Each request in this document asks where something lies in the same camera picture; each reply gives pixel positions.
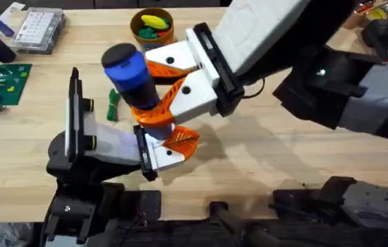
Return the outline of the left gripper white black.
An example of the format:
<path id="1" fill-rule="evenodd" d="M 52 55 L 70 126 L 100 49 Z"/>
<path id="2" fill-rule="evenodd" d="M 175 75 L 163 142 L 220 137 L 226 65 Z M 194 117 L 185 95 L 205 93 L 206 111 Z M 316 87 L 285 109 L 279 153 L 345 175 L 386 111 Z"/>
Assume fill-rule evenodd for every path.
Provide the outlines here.
<path id="1" fill-rule="evenodd" d="M 139 125 L 132 132 L 124 132 L 99 123 L 93 113 L 85 113 L 83 121 L 85 156 L 125 174 L 127 169 L 139 170 L 149 181 L 157 178 L 157 171 L 186 162 L 199 144 L 197 132 L 173 123 L 152 128 L 150 136 Z"/>

